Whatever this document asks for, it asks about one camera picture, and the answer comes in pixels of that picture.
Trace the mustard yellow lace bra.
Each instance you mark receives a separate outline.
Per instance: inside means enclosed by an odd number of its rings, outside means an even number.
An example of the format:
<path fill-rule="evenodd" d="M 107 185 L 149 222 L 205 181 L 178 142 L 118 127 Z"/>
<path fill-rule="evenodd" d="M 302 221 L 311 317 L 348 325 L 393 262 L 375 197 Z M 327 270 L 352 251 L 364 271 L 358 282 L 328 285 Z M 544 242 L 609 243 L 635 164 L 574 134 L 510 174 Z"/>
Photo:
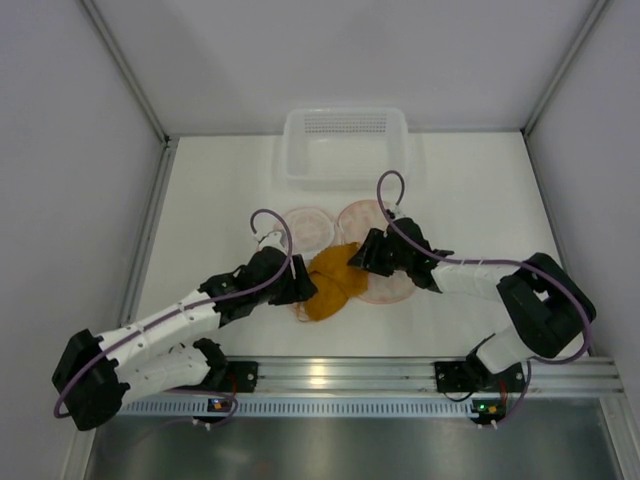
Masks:
<path fill-rule="evenodd" d="M 311 260 L 307 273 L 317 292 L 293 307 L 299 321 L 326 320 L 367 291 L 368 273 L 349 265 L 359 249 L 358 242 L 330 246 Z"/>

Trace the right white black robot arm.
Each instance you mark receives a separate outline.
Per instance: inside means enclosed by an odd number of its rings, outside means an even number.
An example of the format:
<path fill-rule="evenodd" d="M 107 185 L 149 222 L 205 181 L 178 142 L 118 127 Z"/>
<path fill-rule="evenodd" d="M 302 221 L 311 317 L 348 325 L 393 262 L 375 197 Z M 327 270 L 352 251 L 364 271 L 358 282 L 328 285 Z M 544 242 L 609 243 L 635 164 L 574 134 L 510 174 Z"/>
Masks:
<path fill-rule="evenodd" d="M 450 250 L 432 248 L 409 217 L 391 221 L 384 230 L 370 229 L 348 264 L 382 277 L 401 271 L 422 290 L 502 304 L 508 326 L 481 341 L 461 363 L 475 389 L 526 360 L 555 362 L 596 317 L 591 300 L 551 256 L 456 259 Z"/>

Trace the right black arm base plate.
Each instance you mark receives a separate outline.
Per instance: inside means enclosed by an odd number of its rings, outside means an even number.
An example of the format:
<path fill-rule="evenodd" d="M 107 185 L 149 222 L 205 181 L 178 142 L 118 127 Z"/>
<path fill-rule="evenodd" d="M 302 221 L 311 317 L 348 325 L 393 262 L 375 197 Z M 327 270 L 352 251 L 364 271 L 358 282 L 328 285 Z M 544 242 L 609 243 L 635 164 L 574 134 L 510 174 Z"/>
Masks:
<path fill-rule="evenodd" d="M 445 360 L 434 363 L 434 372 L 436 389 L 442 394 L 521 393 L 526 380 L 521 364 L 491 373 L 482 364 Z"/>

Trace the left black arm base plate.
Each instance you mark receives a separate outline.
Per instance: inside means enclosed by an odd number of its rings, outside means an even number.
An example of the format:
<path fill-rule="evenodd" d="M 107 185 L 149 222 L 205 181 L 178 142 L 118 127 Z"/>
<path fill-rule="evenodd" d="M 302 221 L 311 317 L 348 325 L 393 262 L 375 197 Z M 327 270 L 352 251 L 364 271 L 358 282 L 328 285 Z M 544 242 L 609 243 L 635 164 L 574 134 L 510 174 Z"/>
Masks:
<path fill-rule="evenodd" d="M 258 382 L 259 363 L 255 361 L 230 361 L 224 374 L 193 386 L 181 386 L 171 392 L 213 394 L 214 392 L 237 394 L 253 393 Z"/>

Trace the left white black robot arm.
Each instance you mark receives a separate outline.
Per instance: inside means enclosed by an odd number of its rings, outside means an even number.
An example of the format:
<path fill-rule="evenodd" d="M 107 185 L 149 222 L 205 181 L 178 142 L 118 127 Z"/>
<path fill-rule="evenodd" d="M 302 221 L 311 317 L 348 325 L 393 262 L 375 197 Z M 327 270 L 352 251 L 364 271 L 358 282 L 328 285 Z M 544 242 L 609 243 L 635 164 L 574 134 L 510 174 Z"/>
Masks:
<path fill-rule="evenodd" d="M 88 431 L 148 396 L 213 392 L 226 381 L 228 359 L 212 333 L 260 305 L 301 303 L 316 292 L 301 256 L 264 247 L 157 314 L 97 335 L 84 329 L 68 340 L 52 375 L 53 415 Z"/>

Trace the pink mesh bra laundry bag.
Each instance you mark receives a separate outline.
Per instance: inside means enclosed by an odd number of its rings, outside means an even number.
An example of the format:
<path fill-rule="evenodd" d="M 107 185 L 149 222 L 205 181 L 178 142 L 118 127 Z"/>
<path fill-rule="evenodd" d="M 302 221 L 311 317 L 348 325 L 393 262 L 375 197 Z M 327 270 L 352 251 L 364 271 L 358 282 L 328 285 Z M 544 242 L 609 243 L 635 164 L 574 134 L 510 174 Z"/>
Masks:
<path fill-rule="evenodd" d="M 363 244 L 372 228 L 385 226 L 377 204 L 372 200 L 356 201 L 333 217 L 317 207 L 300 207 L 285 214 L 291 229 L 293 250 L 309 266 L 311 260 L 330 246 L 358 242 Z M 415 291 L 404 275 L 385 278 L 368 273 L 367 291 L 356 297 L 370 304 L 394 304 L 408 299 Z"/>

